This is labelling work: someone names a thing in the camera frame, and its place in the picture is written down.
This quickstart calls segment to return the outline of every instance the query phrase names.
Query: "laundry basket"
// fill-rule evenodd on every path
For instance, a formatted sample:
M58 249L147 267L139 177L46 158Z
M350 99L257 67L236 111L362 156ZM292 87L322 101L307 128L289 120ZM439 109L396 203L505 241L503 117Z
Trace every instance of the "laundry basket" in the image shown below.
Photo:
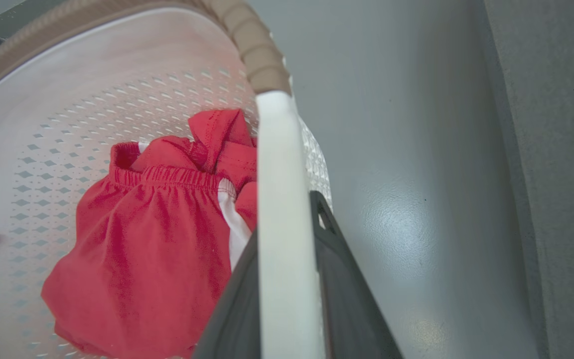
M328 175L268 30L241 0L68 0L0 46L0 359L87 358L39 296L79 198L114 143L191 137L187 119L218 108L259 136L264 353L319 354L307 192L330 203Z

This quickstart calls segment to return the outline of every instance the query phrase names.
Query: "white plastic surface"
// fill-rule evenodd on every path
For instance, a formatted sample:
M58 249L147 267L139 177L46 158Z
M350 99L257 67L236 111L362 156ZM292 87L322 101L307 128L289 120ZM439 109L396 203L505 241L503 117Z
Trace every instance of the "white plastic surface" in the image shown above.
M300 121L291 96L257 96L258 260L262 355L318 359L319 282Z

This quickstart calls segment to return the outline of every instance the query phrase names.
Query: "beige handle grip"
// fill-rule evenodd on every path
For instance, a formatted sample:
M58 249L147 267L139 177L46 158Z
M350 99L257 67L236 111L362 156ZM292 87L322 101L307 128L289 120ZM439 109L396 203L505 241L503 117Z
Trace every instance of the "beige handle grip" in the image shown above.
M0 80L41 52L86 30L169 6L195 9L221 24L239 49L255 93L280 90L291 95L283 55L245 0L68 0L28 23L0 46Z

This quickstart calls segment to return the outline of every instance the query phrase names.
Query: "white stripe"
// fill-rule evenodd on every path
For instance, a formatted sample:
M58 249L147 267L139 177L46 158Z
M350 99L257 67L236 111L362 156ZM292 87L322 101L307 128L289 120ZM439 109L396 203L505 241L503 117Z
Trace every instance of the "white stripe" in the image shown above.
M143 153L143 151L145 151L149 145L150 145L149 142L139 142L139 151Z
M218 183L218 204L225 218L225 222L230 227L230 264L232 271L241 259L241 254L245 249L251 231L245 220L236 212L236 190L229 179L223 178Z

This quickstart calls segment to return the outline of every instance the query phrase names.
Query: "red shorts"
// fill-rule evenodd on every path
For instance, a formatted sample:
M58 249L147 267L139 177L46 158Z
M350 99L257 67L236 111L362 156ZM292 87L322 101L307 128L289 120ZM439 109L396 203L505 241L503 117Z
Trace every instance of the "red shorts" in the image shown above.
M256 148L241 111L201 112L194 138L114 145L77 206L77 242L41 295L82 352L189 358L256 226Z

